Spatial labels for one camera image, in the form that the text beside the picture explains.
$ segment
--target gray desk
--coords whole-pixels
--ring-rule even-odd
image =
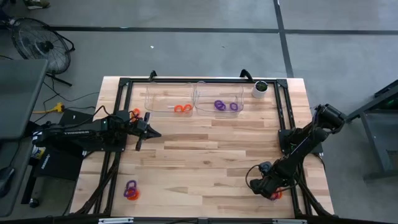
[[[0,60],[0,169],[15,168],[11,189],[0,198],[0,217],[11,214],[32,152],[30,138],[20,140],[42,86],[46,60]]]

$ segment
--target fan grille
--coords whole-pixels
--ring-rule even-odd
[[[47,59],[47,72],[60,74],[70,65],[70,54],[63,39],[41,21],[21,18],[12,26],[12,41],[24,59]]]

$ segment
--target clear plastic bin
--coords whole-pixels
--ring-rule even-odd
[[[218,110],[215,101],[220,100],[225,104],[225,110]],[[237,110],[232,110],[230,105],[235,104]],[[213,84],[198,82],[195,87],[195,108],[199,115],[217,117],[236,117],[243,110],[243,87],[238,84]]]
[[[157,116],[191,116],[194,91],[192,83],[152,82],[147,86],[145,108]],[[175,112],[174,109],[177,105],[185,107],[186,111],[181,111],[181,108],[178,107]]]

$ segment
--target concrete floor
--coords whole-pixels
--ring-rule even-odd
[[[64,0],[28,11],[21,3],[12,15],[49,24],[121,27],[277,28],[271,0]],[[393,0],[280,0],[286,29],[398,29]],[[69,99],[99,91],[105,75],[237,76],[240,69],[256,77],[286,77],[278,34],[62,32],[75,43],[72,64],[60,75],[73,83],[56,89]],[[330,103],[350,113],[374,92],[397,79],[398,36],[287,35],[297,78],[304,78],[310,105]],[[9,33],[0,31],[0,54],[21,58]],[[35,108],[52,96],[43,87]],[[52,106],[62,101],[55,98]],[[67,106],[95,106],[89,96]],[[60,116],[51,114],[56,122]],[[364,174],[379,170],[360,120],[323,143],[326,176],[335,213],[345,218],[398,223],[398,179],[365,183]],[[61,215],[73,183],[41,180],[38,208],[17,206],[8,219]],[[69,192],[52,200],[59,192]]]

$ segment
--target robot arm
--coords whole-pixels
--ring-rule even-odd
[[[276,160],[273,165],[270,162],[259,164],[259,170],[263,178],[250,181],[252,191],[255,194],[261,194],[265,198],[273,199],[273,194],[280,187],[294,187],[289,186],[289,184],[295,179],[302,188],[303,193],[311,198],[310,203],[313,207],[319,208],[319,203],[315,200],[315,197],[307,186],[301,183],[299,175],[296,174],[297,166],[329,134],[338,133],[345,123],[345,118],[346,116],[342,112],[328,104],[317,106],[312,122],[302,129],[295,128],[286,137],[285,141],[288,142],[293,150]]]
[[[162,136],[147,123],[149,116],[147,112],[144,119],[131,122],[128,111],[118,111],[115,115],[81,124],[61,126],[46,123],[35,131],[32,142],[39,147],[53,146],[68,151],[71,145],[85,151],[122,151],[124,140],[130,134],[139,137],[136,145],[139,151],[142,141]]]

